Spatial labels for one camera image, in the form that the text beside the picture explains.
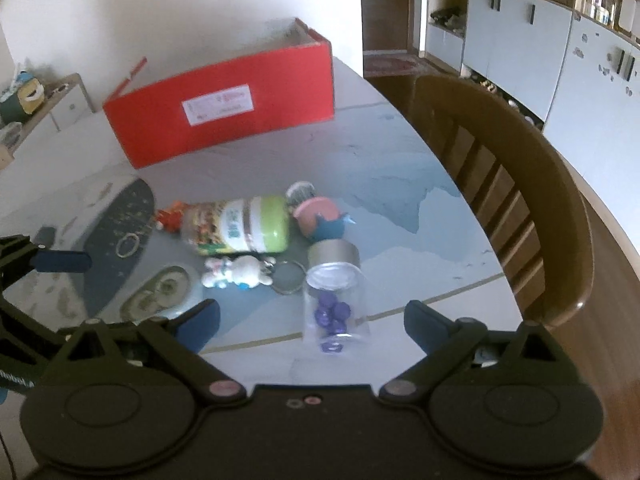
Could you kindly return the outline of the teal tissue box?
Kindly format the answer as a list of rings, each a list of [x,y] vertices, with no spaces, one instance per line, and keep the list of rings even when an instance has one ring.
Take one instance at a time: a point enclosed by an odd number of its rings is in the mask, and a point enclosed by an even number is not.
[[[2,122],[28,122],[46,100],[44,85],[29,72],[19,72],[17,78],[1,95]]]

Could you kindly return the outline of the red cardboard box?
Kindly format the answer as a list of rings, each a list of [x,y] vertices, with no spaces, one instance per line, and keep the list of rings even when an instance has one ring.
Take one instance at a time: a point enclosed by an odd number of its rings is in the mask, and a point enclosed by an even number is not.
[[[224,61],[200,60],[159,80],[141,60],[105,100],[134,168],[334,116],[332,44],[299,18],[248,30]]]

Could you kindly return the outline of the clear jar purple beads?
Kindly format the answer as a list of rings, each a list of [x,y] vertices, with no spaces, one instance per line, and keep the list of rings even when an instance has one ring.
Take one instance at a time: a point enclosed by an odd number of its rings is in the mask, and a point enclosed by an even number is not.
[[[337,354],[368,338],[366,284],[354,244],[322,240],[311,245],[303,287],[306,344]]]

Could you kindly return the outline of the pink blue whale toy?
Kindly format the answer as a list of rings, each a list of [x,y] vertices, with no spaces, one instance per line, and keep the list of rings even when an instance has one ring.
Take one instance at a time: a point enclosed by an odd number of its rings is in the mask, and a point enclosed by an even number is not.
[[[327,197],[305,200],[294,209],[293,218],[299,231],[311,243],[340,240],[346,226],[356,223],[350,214],[342,214],[334,201]]]

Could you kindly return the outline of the brown wooden chair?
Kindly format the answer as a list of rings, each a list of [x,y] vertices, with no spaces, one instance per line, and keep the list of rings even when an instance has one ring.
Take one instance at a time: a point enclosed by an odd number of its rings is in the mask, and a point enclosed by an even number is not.
[[[504,99],[449,75],[416,78],[409,120],[480,222],[524,320],[555,328],[585,307],[588,214],[542,133]]]

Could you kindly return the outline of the white bunny keychain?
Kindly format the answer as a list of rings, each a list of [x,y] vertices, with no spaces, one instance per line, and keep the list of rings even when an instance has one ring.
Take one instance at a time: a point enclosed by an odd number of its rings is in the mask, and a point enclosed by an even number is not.
[[[279,295],[288,296],[303,287],[306,272],[306,268],[297,261],[278,260],[273,256],[207,258],[201,283],[205,288],[216,289],[235,286],[249,290],[265,286]]]

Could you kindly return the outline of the white drawer sideboard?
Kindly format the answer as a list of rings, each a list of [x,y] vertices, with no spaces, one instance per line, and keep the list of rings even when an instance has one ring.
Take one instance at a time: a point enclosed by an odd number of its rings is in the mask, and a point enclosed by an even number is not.
[[[53,136],[93,112],[84,83],[78,73],[43,85],[46,100],[28,122],[5,124],[1,119],[2,169],[14,161],[15,151],[25,142]]]

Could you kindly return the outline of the pink door mat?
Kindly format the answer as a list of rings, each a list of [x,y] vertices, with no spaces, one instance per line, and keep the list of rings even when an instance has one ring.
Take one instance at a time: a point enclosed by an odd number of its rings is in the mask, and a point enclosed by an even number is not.
[[[424,67],[420,58],[407,53],[368,54],[363,58],[366,78],[418,74]]]

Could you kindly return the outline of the white shoe cabinet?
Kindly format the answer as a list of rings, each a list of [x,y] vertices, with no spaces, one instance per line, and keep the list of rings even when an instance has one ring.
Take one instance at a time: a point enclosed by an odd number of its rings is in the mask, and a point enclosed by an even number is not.
[[[639,235],[639,50],[548,0],[468,0],[462,63],[544,123],[544,135]]]

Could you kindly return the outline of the small round brush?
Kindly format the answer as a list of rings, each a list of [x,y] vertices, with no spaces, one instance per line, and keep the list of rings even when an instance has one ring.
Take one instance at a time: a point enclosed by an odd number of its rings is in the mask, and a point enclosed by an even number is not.
[[[290,208],[297,208],[306,200],[316,196],[316,188],[311,182],[297,181],[290,185],[285,192],[286,202]]]

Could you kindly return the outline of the rubber band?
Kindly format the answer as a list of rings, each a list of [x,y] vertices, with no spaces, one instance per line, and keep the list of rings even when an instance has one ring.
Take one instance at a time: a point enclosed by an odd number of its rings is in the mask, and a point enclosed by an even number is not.
[[[115,254],[121,259],[130,258],[138,251],[140,245],[140,235],[135,232],[129,232],[116,243]]]

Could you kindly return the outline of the red dragon keychain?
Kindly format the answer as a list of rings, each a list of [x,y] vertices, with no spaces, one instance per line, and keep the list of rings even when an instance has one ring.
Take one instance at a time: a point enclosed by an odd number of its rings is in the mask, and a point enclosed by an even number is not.
[[[182,225],[184,212],[190,208],[189,204],[173,202],[168,208],[159,209],[154,214],[154,226],[159,231],[168,233],[179,233]]]

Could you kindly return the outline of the green lid snack jar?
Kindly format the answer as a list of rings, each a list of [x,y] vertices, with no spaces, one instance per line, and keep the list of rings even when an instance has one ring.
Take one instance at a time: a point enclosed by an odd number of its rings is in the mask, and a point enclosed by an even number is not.
[[[182,240],[197,254],[280,254],[290,242],[290,214],[283,196],[267,195],[190,205]]]

